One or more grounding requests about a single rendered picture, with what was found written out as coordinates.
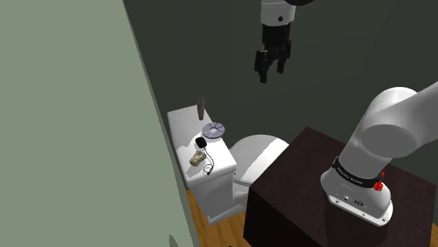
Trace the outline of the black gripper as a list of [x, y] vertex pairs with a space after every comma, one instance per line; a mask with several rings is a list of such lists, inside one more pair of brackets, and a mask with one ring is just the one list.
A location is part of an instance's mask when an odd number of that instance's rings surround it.
[[291, 55], [290, 41], [291, 23], [280, 26], [269, 26], [263, 24], [262, 43], [264, 51], [257, 51], [255, 54], [254, 71], [260, 77], [260, 83], [267, 83], [267, 72], [273, 60], [269, 54], [269, 49], [283, 45], [278, 50], [277, 73], [284, 73], [284, 66]]

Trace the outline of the grey disc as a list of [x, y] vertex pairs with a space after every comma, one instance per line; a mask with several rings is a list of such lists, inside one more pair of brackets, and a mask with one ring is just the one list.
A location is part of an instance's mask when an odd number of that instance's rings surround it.
[[218, 139], [224, 135], [225, 127], [221, 123], [211, 122], [202, 128], [201, 133], [205, 138]]

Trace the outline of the beige rock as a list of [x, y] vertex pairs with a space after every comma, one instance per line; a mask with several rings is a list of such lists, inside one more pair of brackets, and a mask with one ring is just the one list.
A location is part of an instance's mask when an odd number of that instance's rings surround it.
[[189, 163], [190, 163], [191, 166], [198, 166], [205, 159], [206, 159], [206, 154], [204, 152], [197, 151], [190, 158]]

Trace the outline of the white toilet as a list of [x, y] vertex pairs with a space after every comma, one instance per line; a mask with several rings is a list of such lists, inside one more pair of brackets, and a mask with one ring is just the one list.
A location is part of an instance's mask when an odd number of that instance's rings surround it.
[[[202, 128], [211, 122], [208, 114], [200, 121], [197, 106], [193, 105], [167, 113], [171, 139], [185, 184], [191, 190], [208, 223], [214, 225], [246, 210], [249, 187], [288, 147], [288, 143], [271, 135], [250, 135], [228, 147], [223, 136], [205, 138]], [[207, 151], [215, 161], [210, 175], [203, 167], [191, 166], [190, 158], [197, 151], [195, 139], [207, 141]]]

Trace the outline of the dark robot stand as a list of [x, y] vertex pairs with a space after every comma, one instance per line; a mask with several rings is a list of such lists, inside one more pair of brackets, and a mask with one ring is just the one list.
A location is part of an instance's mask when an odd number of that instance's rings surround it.
[[327, 199], [320, 183], [344, 143], [309, 127], [250, 186], [251, 247], [430, 247], [436, 185], [387, 165], [394, 213], [377, 227]]

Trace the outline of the black corded mouse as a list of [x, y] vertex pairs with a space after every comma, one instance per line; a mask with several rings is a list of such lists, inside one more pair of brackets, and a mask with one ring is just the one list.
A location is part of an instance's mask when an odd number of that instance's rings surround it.
[[197, 144], [197, 147], [203, 150], [203, 153], [206, 155], [210, 163], [205, 164], [203, 167], [203, 171], [205, 174], [210, 175], [211, 172], [214, 169], [215, 161], [213, 160], [212, 156], [208, 153], [206, 147], [207, 147], [207, 141], [203, 137], [198, 137], [195, 139], [195, 142]]

